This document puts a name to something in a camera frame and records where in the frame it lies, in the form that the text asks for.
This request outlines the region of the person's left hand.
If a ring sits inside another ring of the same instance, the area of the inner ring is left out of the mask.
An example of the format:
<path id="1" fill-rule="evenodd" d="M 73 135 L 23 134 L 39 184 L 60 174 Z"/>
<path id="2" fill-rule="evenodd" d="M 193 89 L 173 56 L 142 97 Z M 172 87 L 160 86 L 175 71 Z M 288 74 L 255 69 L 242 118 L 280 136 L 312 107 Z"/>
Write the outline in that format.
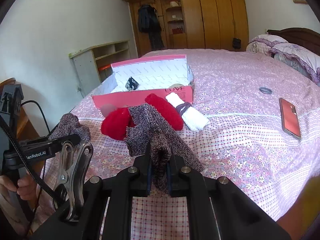
<path id="1" fill-rule="evenodd" d="M 22 200 L 35 201 L 36 196 L 36 181 L 30 174 L 26 174 L 17 182 L 17 186 L 7 177 L 1 176 L 1 189 L 6 189 L 11 192 L 16 192 Z"/>

